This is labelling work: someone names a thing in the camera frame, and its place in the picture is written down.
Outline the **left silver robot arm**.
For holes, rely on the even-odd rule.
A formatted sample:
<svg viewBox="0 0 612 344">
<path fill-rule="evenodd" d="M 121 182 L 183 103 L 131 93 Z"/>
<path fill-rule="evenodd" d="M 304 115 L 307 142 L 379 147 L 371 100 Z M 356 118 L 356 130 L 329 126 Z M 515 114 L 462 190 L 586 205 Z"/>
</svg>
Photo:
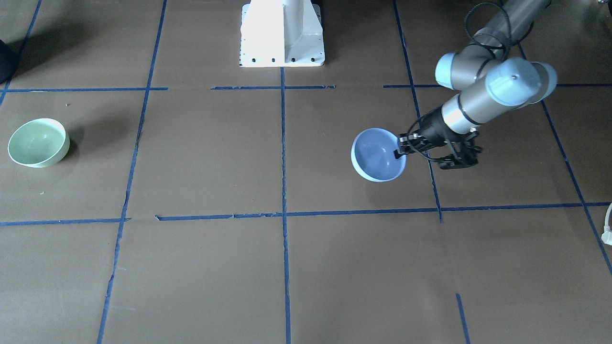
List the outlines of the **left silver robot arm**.
<svg viewBox="0 0 612 344">
<path fill-rule="evenodd" d="M 470 43 L 442 56 L 435 68 L 437 84 L 457 94 L 400 135 L 395 158 L 417 154 L 441 169 L 476 165 L 480 126 L 549 96 L 557 87 L 555 69 L 511 56 L 549 5 L 548 0 L 505 0 L 472 7 L 463 20 Z"/>
</svg>

